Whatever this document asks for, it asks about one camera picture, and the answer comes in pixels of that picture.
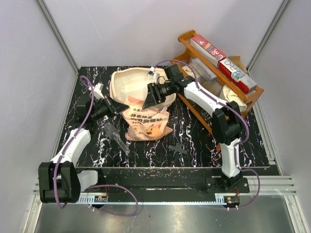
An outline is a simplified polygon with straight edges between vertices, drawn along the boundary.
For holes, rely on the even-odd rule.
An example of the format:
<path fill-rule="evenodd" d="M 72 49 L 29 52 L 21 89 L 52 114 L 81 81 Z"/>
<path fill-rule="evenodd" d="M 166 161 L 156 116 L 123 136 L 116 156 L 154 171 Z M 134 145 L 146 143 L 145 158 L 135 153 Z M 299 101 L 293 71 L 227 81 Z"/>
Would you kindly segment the clear plastic scoop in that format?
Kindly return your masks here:
<path fill-rule="evenodd" d="M 115 140 L 120 148 L 126 153 L 129 154 L 130 150 L 128 146 L 121 140 L 119 131 L 111 123 L 107 122 L 104 124 L 104 131 L 110 139 Z"/>

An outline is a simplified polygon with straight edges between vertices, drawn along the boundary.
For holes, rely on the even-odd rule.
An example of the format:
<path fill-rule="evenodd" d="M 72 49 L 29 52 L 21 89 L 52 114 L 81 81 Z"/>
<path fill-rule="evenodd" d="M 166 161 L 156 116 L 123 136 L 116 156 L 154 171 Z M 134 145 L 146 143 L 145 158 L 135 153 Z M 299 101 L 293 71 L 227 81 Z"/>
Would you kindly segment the pink cat litter bag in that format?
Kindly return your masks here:
<path fill-rule="evenodd" d="M 153 141 L 173 132 L 168 127 L 169 112 L 167 107 L 158 109 L 151 107 L 143 109 L 143 101 L 128 96 L 125 104 L 129 106 L 122 112 L 122 116 L 128 123 L 128 132 L 125 134 L 126 139 L 131 141 Z"/>

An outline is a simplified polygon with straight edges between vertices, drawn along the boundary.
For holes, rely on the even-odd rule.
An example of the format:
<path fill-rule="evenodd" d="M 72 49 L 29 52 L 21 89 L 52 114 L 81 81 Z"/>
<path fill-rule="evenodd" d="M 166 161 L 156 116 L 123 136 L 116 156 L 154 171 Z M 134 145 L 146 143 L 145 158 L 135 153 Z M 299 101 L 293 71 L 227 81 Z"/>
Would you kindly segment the black plastic clip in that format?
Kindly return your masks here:
<path fill-rule="evenodd" d="M 183 149 L 183 145 L 180 143 L 176 143 L 175 145 L 169 145 L 168 148 L 170 150 L 173 150 L 173 151 L 181 153 L 181 154 L 188 154 L 188 151 Z"/>

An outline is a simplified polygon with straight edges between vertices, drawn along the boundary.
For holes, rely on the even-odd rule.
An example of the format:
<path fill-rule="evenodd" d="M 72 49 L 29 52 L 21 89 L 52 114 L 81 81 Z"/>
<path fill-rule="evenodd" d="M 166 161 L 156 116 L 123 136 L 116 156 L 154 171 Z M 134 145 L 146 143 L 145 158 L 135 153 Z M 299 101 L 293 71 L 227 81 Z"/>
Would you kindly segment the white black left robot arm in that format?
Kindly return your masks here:
<path fill-rule="evenodd" d="M 76 203 L 80 193 L 89 187 L 100 192 L 105 187 L 104 178 L 95 170 L 77 172 L 75 165 L 94 135 L 98 120 L 121 114 L 128 105 L 113 100 L 109 95 L 97 100 L 88 94 L 76 103 L 75 129 L 66 143 L 49 161 L 38 167 L 39 194 L 42 203 Z"/>

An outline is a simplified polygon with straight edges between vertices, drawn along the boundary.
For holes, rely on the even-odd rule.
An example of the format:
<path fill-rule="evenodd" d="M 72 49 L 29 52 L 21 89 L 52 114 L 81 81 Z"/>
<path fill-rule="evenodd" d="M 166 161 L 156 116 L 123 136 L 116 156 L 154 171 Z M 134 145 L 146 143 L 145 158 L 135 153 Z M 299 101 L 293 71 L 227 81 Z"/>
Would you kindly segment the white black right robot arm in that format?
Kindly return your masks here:
<path fill-rule="evenodd" d="M 184 76 L 176 64 L 166 67 L 164 71 L 169 80 L 163 84 L 147 85 L 143 109 L 163 103 L 171 94 L 180 94 L 204 109 L 211 116 L 212 134 L 222 153 L 222 175 L 216 180 L 216 187 L 226 192 L 234 191 L 242 179 L 238 161 L 242 116 L 238 104 L 234 101 L 228 103 L 203 90 L 193 77 Z"/>

